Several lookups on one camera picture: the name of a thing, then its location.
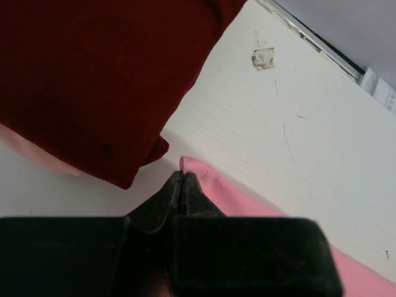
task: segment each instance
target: scratch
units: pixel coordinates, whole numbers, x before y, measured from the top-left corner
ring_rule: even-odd
[[[208,172],[209,172],[209,167],[206,169],[205,174],[204,174],[201,178],[199,178],[198,180],[201,181],[202,178],[204,178],[205,176],[207,176]]]
[[[260,48],[260,42],[259,42],[259,32],[257,30],[254,31],[255,34],[255,42],[256,42],[256,48]]]
[[[279,95],[278,85],[277,85],[277,79],[274,79],[273,82],[275,82],[275,88],[277,88],[277,95]]]
[[[290,62],[290,61],[294,61],[294,60],[297,60],[297,59],[300,59],[300,58],[303,58],[303,57],[308,57],[308,56],[310,56],[310,55],[312,55],[312,54],[303,54],[302,56],[298,56],[298,57],[295,57],[295,58],[292,58],[292,59],[289,59],[289,60],[280,62],[280,63],[278,63],[278,64],[284,64],[284,63],[287,63],[287,62]]]
[[[293,155],[291,154],[291,149],[290,149],[289,141],[287,141],[287,136],[286,136],[286,123],[285,123],[285,122],[283,122],[283,134],[285,135],[285,140],[286,140],[287,147],[288,147],[288,149],[289,149],[290,157],[291,157],[291,159],[293,160],[293,162],[296,163],[296,162],[295,162],[295,159],[293,158]]]

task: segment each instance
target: black clamp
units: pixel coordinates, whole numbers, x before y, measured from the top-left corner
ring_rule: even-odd
[[[0,296],[342,296],[302,218],[226,217],[174,172],[121,218],[3,218]]]

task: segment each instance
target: black plastic piece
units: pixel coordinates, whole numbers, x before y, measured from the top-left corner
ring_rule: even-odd
[[[158,233],[178,212],[183,179],[183,172],[175,171],[156,194],[127,214],[132,224],[144,233]]]
[[[310,220],[178,217],[173,244],[178,296],[342,296],[329,245]]]
[[[2,218],[0,296],[109,296],[128,218]]]
[[[187,173],[184,180],[181,213],[189,216],[225,217],[225,214],[202,192],[194,173]]]

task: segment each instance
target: red cloth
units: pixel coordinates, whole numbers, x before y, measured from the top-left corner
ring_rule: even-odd
[[[245,1],[3,1],[0,122],[126,189]]]

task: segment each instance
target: pink cloth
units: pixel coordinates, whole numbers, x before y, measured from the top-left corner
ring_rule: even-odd
[[[0,141],[4,142],[8,147],[24,158],[54,173],[82,174],[82,171],[55,158],[42,148],[39,148],[34,143],[24,139],[2,124],[0,124]]]
[[[207,164],[194,158],[182,157],[184,174],[195,173],[205,195],[227,216],[283,217],[275,207],[265,205],[238,190],[229,180]],[[353,260],[337,248],[333,257],[341,275],[345,297],[396,297],[396,285]]]

